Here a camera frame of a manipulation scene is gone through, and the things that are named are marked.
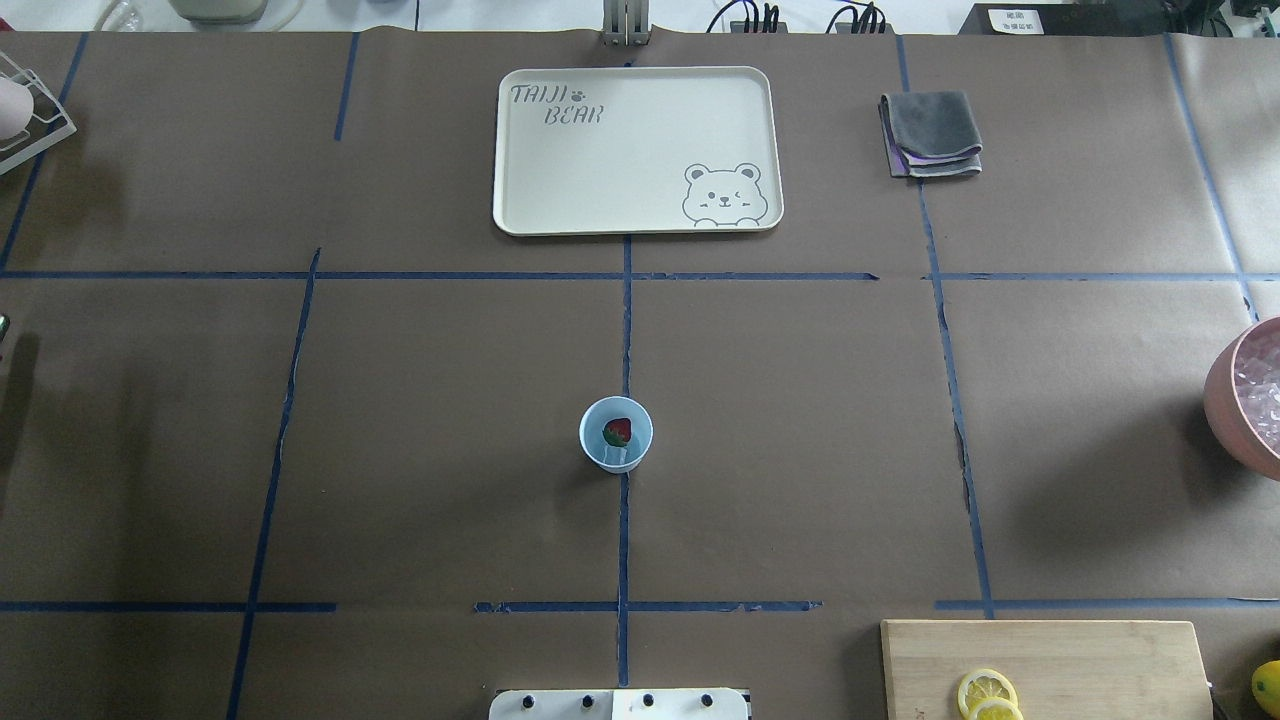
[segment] gray towel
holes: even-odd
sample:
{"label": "gray towel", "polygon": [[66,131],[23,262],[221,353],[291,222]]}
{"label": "gray towel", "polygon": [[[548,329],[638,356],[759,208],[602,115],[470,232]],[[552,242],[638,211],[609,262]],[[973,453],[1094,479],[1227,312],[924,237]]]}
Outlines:
{"label": "gray towel", "polygon": [[982,172],[982,136],[964,91],[882,95],[879,114],[891,176],[927,178]]}

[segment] pink object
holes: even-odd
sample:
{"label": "pink object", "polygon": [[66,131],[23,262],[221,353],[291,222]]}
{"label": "pink object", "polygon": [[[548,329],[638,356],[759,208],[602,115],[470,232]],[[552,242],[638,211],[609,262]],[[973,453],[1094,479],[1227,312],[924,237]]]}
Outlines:
{"label": "pink object", "polygon": [[1240,343],[1251,336],[1267,336],[1280,332],[1280,318],[1271,318],[1254,324],[1240,333],[1231,345],[1222,350],[1208,377],[1204,378],[1204,415],[1213,436],[1222,447],[1251,470],[1261,473],[1272,480],[1280,480],[1280,455],[1276,455],[1258,432],[1245,419],[1244,407],[1235,395],[1235,359]]}

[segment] bear illustration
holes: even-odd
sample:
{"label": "bear illustration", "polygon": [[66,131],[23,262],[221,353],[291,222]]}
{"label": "bear illustration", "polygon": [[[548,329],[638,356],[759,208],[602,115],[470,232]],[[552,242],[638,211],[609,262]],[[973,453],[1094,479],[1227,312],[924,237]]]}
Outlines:
{"label": "bear illustration", "polygon": [[760,168],[742,163],[732,170],[712,170],[707,165],[685,169],[689,195],[685,215],[701,227],[759,227],[769,204],[760,193]]}

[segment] black cable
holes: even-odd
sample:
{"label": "black cable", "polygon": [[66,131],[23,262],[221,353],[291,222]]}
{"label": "black cable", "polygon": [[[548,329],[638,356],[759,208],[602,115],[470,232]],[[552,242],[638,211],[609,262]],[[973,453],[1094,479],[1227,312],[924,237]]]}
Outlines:
{"label": "black cable", "polygon": [[831,22],[827,23],[827,29],[822,31],[823,35],[829,33],[831,28],[836,27],[836,20],[840,19],[840,15],[844,14],[845,10],[852,10],[854,12],[854,22],[858,22],[858,8],[855,8],[852,5],[845,5],[844,8],[836,10],[836,14],[831,15]]}
{"label": "black cable", "polygon": [[712,28],[716,27],[716,23],[722,17],[724,17],[724,13],[728,12],[728,9],[732,8],[733,5],[737,5],[739,3],[744,4],[744,12],[746,13],[746,19],[742,22],[742,31],[751,32],[751,14],[753,14],[753,12],[755,14],[755,24],[759,26],[759,23],[760,23],[760,8],[759,8],[759,5],[755,4],[755,0],[730,0],[728,3],[724,4],[724,6],[722,6],[719,9],[718,13],[716,13],[716,17],[712,18],[712,22],[708,23],[707,32],[710,32]]}
{"label": "black cable", "polygon": [[764,4],[764,32],[778,32],[778,15],[782,13],[777,5]]}
{"label": "black cable", "polygon": [[[845,6],[836,10],[831,15],[831,22],[827,23],[827,29],[823,33],[829,33],[831,28],[836,27],[836,20],[845,10],[854,12],[852,32],[855,33],[876,33],[884,32],[888,24],[888,18],[884,17],[884,12],[876,6],[874,0],[872,3],[855,3],[854,0],[845,0]],[[861,17],[858,14],[858,8],[864,8]]]}

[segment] blue paper cup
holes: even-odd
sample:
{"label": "blue paper cup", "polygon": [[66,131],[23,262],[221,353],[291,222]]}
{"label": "blue paper cup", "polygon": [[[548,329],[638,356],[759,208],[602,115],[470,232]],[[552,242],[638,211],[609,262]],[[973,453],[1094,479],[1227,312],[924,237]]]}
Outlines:
{"label": "blue paper cup", "polygon": [[[631,442],[626,448],[616,448],[604,442],[604,425],[617,418],[631,420]],[[618,395],[602,397],[582,414],[582,421],[577,425],[577,441],[582,445],[582,452],[602,470],[621,475],[634,470],[649,452],[649,446],[653,443],[653,420],[649,419],[644,406],[630,397]],[[620,459],[621,450],[626,452]]]}

